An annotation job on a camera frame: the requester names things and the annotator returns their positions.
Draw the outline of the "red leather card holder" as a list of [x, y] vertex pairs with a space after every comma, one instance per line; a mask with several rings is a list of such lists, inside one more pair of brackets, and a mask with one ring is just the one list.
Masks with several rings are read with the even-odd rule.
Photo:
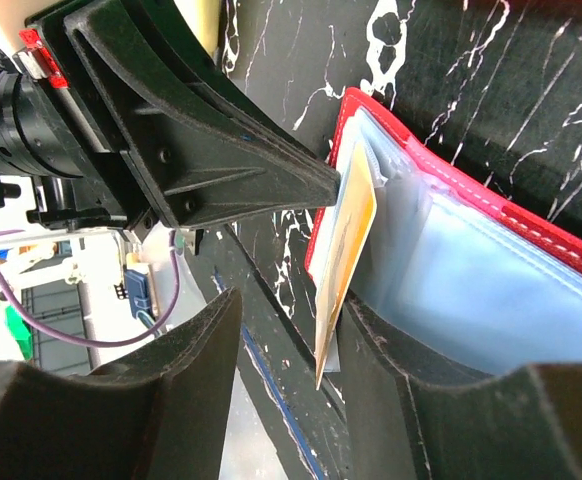
[[439, 158], [357, 88], [342, 99], [329, 158], [337, 201], [316, 213], [305, 256], [315, 305], [357, 142], [377, 210], [347, 293], [489, 374], [582, 362], [582, 240]]

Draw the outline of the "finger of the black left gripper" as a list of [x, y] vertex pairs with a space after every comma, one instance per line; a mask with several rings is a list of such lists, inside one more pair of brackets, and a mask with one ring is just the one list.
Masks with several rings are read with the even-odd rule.
[[67, 35], [168, 226], [206, 228], [334, 204], [339, 175], [215, 65], [171, 1], [92, 1]]

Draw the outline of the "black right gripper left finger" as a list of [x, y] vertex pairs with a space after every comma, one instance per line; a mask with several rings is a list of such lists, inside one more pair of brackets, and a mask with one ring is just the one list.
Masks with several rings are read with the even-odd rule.
[[242, 297], [86, 376], [0, 361], [0, 479], [215, 479]]

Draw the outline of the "gold VIP credit card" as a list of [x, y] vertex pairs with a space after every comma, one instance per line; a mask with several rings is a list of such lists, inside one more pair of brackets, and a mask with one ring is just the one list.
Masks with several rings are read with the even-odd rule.
[[354, 270], [376, 215], [375, 188], [367, 152], [354, 144], [343, 200], [335, 216], [333, 235], [326, 255], [316, 302], [316, 386], [319, 386], [329, 344]]

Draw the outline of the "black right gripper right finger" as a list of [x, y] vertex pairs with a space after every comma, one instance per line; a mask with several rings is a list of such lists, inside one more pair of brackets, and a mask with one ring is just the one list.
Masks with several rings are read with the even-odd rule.
[[355, 295], [338, 325], [358, 479], [582, 479], [582, 364], [491, 376], [380, 318]]

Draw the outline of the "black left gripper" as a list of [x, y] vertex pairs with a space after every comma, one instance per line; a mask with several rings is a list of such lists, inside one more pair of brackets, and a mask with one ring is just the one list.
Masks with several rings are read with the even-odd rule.
[[20, 73], [0, 50], [0, 208], [29, 179], [26, 219], [49, 230], [106, 227], [145, 233], [149, 205], [117, 151], [97, 151], [45, 79]]

